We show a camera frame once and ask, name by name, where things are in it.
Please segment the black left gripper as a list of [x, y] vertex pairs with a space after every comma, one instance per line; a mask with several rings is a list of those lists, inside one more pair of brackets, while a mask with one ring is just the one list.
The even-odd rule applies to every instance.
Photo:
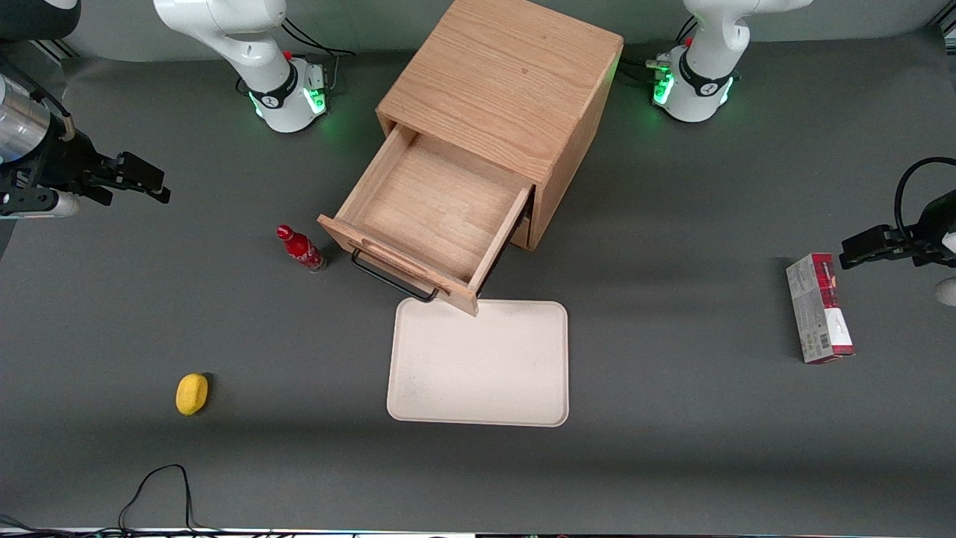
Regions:
[[880, 224], [841, 242], [839, 264], [843, 271], [849, 271], [878, 260], [911, 259], [915, 267], [954, 268], [954, 232], [955, 191], [952, 190], [930, 201], [915, 224], [902, 223], [899, 230]]

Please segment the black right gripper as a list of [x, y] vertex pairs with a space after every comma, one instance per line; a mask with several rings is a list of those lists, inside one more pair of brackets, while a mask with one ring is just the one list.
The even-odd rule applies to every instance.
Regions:
[[129, 151], [111, 161], [83, 134], [68, 142], [49, 134], [37, 149], [15, 161], [15, 208], [78, 210], [81, 197], [110, 205], [113, 190], [122, 185], [168, 204], [171, 190], [163, 183], [163, 170]]

